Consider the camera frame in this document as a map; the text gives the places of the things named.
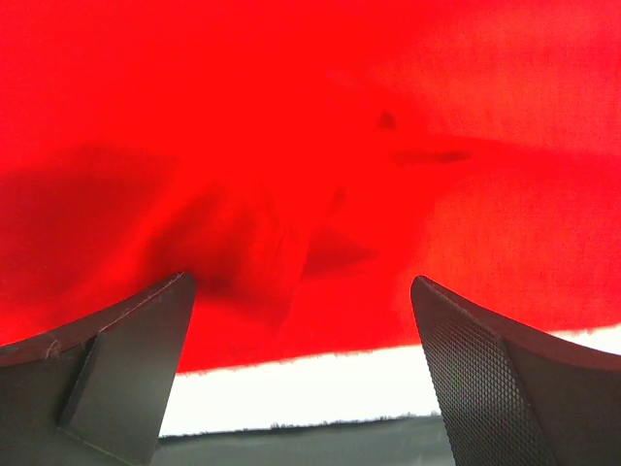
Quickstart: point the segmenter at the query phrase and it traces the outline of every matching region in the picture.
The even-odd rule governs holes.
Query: wrinkled red cloth
[[[0,344],[177,271],[181,371],[417,343],[429,275],[621,320],[614,2],[13,2]]]

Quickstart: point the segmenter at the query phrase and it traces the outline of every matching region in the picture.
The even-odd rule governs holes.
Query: white surface
[[[621,324],[555,334],[621,354]],[[161,437],[438,413],[422,347],[179,375]]]

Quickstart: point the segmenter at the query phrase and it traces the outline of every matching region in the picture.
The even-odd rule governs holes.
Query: gray surface
[[[153,466],[454,466],[440,417],[162,440]]]

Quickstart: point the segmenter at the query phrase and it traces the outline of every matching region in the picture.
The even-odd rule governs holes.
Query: red fabric
[[[415,3],[5,3],[0,344],[179,270],[182,371],[416,343],[418,274],[621,320],[616,3]]]

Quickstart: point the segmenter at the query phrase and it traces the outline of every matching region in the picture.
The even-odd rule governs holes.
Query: mesh textured surface
[[[416,306],[455,464],[556,464],[496,336],[430,288]]]

